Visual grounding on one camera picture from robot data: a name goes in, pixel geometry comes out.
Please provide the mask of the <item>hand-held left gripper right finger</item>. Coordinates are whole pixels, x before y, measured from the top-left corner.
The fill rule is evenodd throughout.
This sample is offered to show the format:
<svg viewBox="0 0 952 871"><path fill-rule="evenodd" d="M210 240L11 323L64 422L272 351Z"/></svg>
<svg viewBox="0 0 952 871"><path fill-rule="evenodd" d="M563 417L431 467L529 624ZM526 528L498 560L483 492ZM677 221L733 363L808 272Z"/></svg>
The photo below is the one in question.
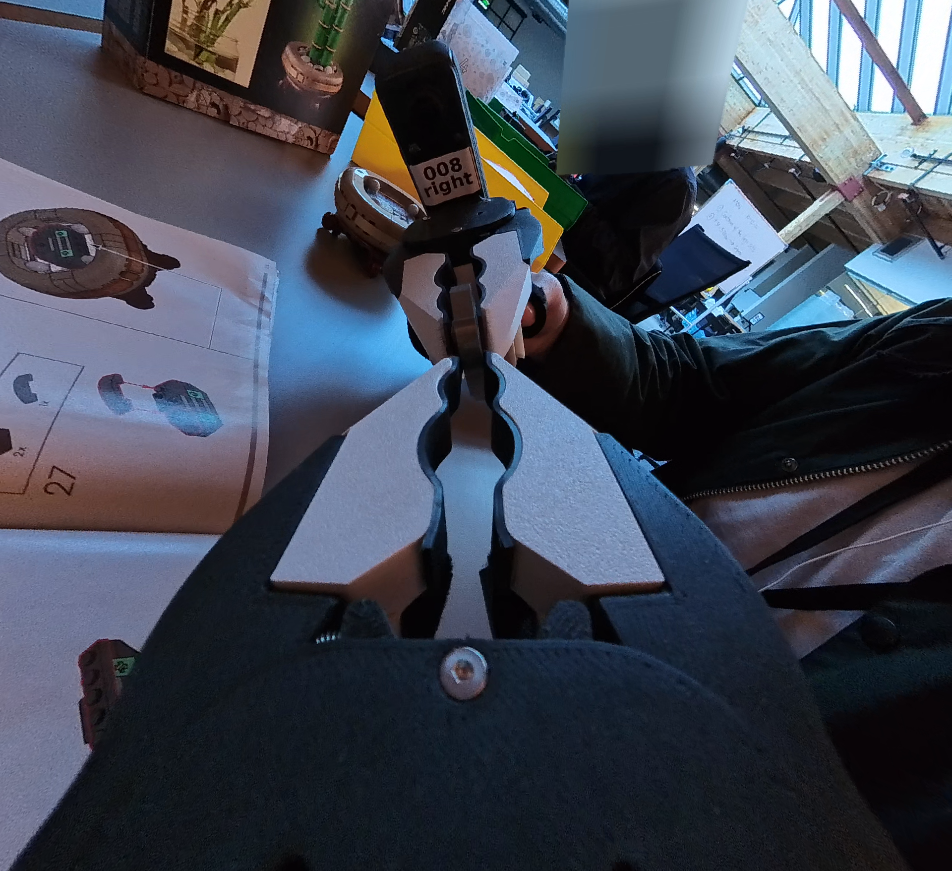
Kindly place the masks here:
<svg viewBox="0 0 952 871"><path fill-rule="evenodd" d="M498 355L486 357L484 381L504 466L480 573L492 636L532 636L562 601L663 590L596 432Z"/></svg>

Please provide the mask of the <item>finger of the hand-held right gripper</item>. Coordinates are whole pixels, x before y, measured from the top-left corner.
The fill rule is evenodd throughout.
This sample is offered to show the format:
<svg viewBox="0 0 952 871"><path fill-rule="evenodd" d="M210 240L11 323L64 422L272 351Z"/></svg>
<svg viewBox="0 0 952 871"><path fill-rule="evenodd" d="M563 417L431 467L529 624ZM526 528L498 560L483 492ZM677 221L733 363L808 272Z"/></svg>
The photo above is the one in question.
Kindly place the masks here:
<svg viewBox="0 0 952 871"><path fill-rule="evenodd" d="M425 356L437 364L454 354L451 316L448 313L447 273L451 270L444 252L411 256L398 252L401 286L397 299Z"/></svg>
<svg viewBox="0 0 952 871"><path fill-rule="evenodd" d="M532 288L518 234L493 234L473 247L473 258L482 262L478 276L482 348L516 365L525 353L521 320Z"/></svg>

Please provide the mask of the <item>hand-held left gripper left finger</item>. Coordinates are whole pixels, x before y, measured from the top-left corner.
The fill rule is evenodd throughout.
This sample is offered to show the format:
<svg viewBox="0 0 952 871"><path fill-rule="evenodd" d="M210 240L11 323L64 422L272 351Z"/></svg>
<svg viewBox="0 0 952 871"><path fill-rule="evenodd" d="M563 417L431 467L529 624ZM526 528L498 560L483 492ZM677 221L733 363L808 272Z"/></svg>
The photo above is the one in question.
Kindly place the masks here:
<svg viewBox="0 0 952 871"><path fill-rule="evenodd" d="M458 359L443 359L351 426L271 574L275 588L374 600L400 635L430 584L427 564L446 554L436 470L460 385Z"/></svg>

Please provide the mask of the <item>dark grey brick plate assembly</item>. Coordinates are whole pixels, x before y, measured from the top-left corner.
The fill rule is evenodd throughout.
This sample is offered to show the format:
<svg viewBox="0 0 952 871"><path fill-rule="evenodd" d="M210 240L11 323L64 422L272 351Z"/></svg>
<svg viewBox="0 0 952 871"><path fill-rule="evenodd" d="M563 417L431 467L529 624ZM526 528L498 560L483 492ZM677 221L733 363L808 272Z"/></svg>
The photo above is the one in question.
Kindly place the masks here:
<svg viewBox="0 0 952 871"><path fill-rule="evenodd" d="M460 282L449 290L450 334L470 390L479 401L485 400L484 351L478 306L472 283Z"/></svg>

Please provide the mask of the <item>tan brick-built pot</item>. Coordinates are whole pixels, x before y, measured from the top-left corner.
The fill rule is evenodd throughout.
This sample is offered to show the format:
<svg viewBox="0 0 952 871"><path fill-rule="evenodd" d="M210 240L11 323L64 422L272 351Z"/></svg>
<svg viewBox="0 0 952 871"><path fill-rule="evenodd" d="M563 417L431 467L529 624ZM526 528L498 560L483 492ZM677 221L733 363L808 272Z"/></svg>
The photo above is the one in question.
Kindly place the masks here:
<svg viewBox="0 0 952 871"><path fill-rule="evenodd" d="M405 230L424 215L414 197L384 178L351 166L340 174L334 191L335 211L322 225L344 235L354 247L366 274L374 278Z"/></svg>

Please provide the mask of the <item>person's right hand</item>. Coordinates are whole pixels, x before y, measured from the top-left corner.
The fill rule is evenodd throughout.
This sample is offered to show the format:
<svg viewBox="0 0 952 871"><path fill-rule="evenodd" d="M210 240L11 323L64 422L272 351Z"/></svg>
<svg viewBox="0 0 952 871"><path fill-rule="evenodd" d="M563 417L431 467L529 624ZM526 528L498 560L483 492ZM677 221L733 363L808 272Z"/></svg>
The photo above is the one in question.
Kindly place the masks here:
<svg viewBox="0 0 952 871"><path fill-rule="evenodd" d="M548 271L531 274L532 289L521 318L524 358L543 360L561 337L570 315L565 288Z"/></svg>

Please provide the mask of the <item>green parts bin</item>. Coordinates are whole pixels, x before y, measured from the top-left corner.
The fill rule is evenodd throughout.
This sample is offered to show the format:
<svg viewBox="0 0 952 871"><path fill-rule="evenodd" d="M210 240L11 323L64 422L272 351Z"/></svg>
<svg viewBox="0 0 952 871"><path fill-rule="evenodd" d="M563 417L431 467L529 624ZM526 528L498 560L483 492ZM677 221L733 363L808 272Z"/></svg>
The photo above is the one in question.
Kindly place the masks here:
<svg viewBox="0 0 952 871"><path fill-rule="evenodd" d="M546 156L520 130L469 91L466 96L475 128L546 190L543 210L565 229L574 225L588 204L586 199L550 168Z"/></svg>

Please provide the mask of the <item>yellow parts bin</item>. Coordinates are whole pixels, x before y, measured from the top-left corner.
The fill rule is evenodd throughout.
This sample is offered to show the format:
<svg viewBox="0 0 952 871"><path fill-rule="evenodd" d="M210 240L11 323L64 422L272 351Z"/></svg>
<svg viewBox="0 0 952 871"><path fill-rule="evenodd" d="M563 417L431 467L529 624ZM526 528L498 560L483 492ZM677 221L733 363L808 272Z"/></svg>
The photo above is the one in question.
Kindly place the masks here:
<svg viewBox="0 0 952 871"><path fill-rule="evenodd" d="M546 190L530 178L526 171L508 159L506 154L502 153L476 128L475 135L489 195L512 199L517 208L528 208L541 223L543 252L534 259L531 265L534 272L539 272L543 269L565 228L543 210L547 197ZM352 160L363 169L387 179L416 200L420 200L376 94L371 97Z"/></svg>

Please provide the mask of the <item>white patterned sheet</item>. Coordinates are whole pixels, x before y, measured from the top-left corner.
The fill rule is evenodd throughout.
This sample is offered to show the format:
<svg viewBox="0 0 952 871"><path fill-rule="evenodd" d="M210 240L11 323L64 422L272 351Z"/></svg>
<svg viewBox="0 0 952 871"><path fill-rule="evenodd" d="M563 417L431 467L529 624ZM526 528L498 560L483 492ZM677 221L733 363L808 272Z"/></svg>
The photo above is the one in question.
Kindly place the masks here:
<svg viewBox="0 0 952 871"><path fill-rule="evenodd" d="M518 49L474 0L457 0L438 39L455 56L466 89L474 98L489 103L506 79Z"/></svg>

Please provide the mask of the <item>black chair back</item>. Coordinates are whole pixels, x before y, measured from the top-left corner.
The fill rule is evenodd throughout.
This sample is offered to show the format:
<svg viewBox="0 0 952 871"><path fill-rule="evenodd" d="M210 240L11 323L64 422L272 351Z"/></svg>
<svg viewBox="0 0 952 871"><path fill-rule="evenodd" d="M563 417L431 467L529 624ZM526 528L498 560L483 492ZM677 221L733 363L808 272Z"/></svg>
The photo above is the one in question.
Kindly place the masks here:
<svg viewBox="0 0 952 871"><path fill-rule="evenodd" d="M689 296L716 286L749 266L694 224L678 235L658 258L660 275L646 293L648 314L655 315Z"/></svg>

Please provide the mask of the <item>black cardboard carton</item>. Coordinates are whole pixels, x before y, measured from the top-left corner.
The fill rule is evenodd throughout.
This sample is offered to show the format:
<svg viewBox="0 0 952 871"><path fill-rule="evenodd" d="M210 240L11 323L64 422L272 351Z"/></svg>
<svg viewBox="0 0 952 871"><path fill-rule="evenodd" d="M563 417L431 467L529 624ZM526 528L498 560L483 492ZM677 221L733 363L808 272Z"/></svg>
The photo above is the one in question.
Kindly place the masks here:
<svg viewBox="0 0 952 871"><path fill-rule="evenodd" d="M395 41L395 50L423 44L428 41L446 41L454 8L469 0L416 0L402 31Z"/></svg>

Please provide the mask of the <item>whiteboard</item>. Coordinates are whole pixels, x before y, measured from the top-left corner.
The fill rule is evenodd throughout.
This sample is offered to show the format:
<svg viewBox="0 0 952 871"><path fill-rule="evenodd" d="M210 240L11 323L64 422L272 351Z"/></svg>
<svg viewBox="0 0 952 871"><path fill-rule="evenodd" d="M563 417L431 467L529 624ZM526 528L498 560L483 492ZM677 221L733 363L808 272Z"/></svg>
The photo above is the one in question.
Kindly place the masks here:
<svg viewBox="0 0 952 871"><path fill-rule="evenodd" d="M724 293L735 291L787 248L732 180L697 209L690 223L700 224L710 240L749 262L747 268L720 282L720 290Z"/></svg>

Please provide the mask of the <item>person in dark jacket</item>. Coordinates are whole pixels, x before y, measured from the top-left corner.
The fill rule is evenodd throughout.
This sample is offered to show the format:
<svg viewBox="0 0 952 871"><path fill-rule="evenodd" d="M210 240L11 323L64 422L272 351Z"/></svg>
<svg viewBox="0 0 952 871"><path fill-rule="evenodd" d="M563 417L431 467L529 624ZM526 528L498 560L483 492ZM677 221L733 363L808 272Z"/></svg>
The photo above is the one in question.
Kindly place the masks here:
<svg viewBox="0 0 952 871"><path fill-rule="evenodd" d="M825 478L674 494L770 607L910 868L950 869L950 443Z"/></svg>

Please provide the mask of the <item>open instruction booklet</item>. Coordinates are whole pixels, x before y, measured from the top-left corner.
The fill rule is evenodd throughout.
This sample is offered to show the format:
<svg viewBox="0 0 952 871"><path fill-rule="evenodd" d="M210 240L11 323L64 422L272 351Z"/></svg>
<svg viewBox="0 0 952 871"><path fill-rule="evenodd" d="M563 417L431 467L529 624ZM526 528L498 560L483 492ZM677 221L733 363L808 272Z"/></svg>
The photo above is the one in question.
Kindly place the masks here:
<svg viewBox="0 0 952 871"><path fill-rule="evenodd" d="M272 261L1 166L1 861L89 755L78 656L141 647L261 495Z"/></svg>

